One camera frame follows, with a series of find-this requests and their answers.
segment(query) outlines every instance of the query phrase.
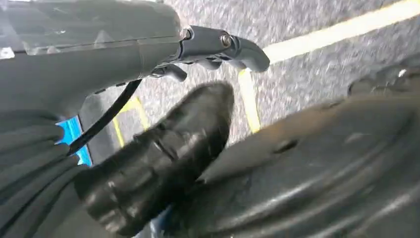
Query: black cable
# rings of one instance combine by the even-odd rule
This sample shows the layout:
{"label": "black cable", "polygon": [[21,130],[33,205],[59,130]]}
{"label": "black cable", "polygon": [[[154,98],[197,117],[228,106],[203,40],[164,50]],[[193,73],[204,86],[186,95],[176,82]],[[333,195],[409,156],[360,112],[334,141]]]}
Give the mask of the black cable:
{"label": "black cable", "polygon": [[96,134],[98,134],[108,123],[119,113],[123,106],[133,96],[137,87],[142,82],[141,79],[130,82],[119,95],[112,106],[102,115],[99,120],[93,124],[87,131],[85,131],[79,138],[70,144],[70,150],[67,155],[72,155],[85,146]]}

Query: blue frame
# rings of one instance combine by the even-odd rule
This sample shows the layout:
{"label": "blue frame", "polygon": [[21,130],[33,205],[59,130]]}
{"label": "blue frame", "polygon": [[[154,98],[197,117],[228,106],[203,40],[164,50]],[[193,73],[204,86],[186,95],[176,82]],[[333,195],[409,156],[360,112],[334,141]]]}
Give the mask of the blue frame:
{"label": "blue frame", "polygon": [[[62,121],[58,125],[64,129],[64,138],[60,142],[70,144],[82,134],[82,126],[80,125],[80,121],[77,116],[69,120]],[[92,166],[92,160],[87,146],[83,146],[83,148],[77,151],[76,154],[80,158],[79,164]]]}

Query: yellow road marking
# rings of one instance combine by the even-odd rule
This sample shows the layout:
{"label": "yellow road marking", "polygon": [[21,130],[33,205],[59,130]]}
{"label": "yellow road marking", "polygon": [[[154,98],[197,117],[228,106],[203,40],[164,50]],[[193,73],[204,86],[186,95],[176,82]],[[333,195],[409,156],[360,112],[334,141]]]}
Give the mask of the yellow road marking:
{"label": "yellow road marking", "polygon": [[124,105],[124,107],[120,110],[118,114],[127,112],[132,109],[135,109],[139,114],[140,123],[142,124],[144,130],[148,129],[150,127],[149,120],[147,118],[143,105],[138,97],[131,97],[130,100],[128,100],[128,102]]}
{"label": "yellow road marking", "polygon": [[[140,123],[142,124],[144,130],[147,130],[150,127],[149,120],[147,118],[147,115],[146,115],[146,112],[143,108],[142,103],[140,102],[140,100],[136,96],[131,97],[130,100],[128,100],[128,102],[123,106],[123,108],[119,111],[119,113],[117,115],[119,115],[120,113],[130,111],[132,109],[135,109],[137,111],[137,113],[140,116]],[[112,119],[112,123],[114,124],[114,129],[115,129],[115,133],[116,133],[117,138],[118,138],[119,145],[121,147],[123,147],[124,146],[124,137],[122,136],[122,132],[121,132],[121,129],[119,127],[118,119],[115,117],[114,119]]]}
{"label": "yellow road marking", "polygon": [[[370,31],[413,18],[420,14],[420,0],[402,0],[307,35],[275,43],[264,48],[274,64]],[[243,70],[238,76],[248,124],[253,133],[260,129],[260,119],[251,74]]]}
{"label": "yellow road marking", "polygon": [[112,123],[114,123],[114,129],[115,129],[115,132],[116,132],[117,137],[118,137],[119,145],[121,147],[123,147],[124,146],[124,138],[122,137],[121,129],[119,128],[117,118],[112,119]]}
{"label": "yellow road marking", "polygon": [[251,73],[247,70],[239,72],[239,88],[241,90],[242,100],[245,105],[245,114],[247,116],[248,125],[252,133],[260,130],[260,118],[258,117],[256,95]]}
{"label": "yellow road marking", "polygon": [[138,97],[134,97],[132,99],[134,101],[134,105],[135,105],[135,108],[137,110],[137,113],[140,116],[140,122],[141,122],[144,130],[147,130],[150,127],[150,124],[149,124],[149,120],[147,119],[147,115],[146,115],[146,112],[143,108],[143,105],[140,102]]}
{"label": "yellow road marking", "polygon": [[322,30],[264,48],[271,64],[360,36],[420,14],[419,0],[403,0]]}

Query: bolt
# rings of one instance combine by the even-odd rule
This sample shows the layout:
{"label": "bolt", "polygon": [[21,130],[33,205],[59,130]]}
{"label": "bolt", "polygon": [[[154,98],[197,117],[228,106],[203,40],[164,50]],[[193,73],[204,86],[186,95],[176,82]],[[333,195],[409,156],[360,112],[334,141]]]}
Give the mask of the bolt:
{"label": "bolt", "polygon": [[220,37],[220,40],[222,41],[222,44],[224,47],[229,47],[232,44],[232,39],[230,38],[230,36],[226,33],[223,34]]}

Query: asphalt road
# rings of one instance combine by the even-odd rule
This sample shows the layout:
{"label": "asphalt road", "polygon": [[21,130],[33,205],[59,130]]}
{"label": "asphalt road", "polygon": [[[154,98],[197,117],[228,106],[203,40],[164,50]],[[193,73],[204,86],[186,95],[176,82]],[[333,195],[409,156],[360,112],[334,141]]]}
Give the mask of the asphalt road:
{"label": "asphalt road", "polygon": [[[222,28],[255,41],[261,47],[292,39],[334,25],[396,2],[394,0],[167,0],[192,25]],[[416,17],[368,34],[272,65],[265,73],[253,73],[258,113],[262,126],[310,105],[346,94],[347,86],[359,77],[420,51],[420,18]],[[188,79],[176,83],[169,78],[148,78],[136,95],[151,123],[157,122],[196,85],[209,81],[230,82],[236,107],[230,143],[250,133],[239,94],[238,71],[224,65],[207,71],[199,65],[183,67]],[[122,88],[112,88],[90,98],[82,113],[89,126],[117,98]],[[125,141],[143,130],[136,112],[118,116]],[[104,158],[119,147],[113,125],[108,136],[112,146],[96,139],[95,157]]]}

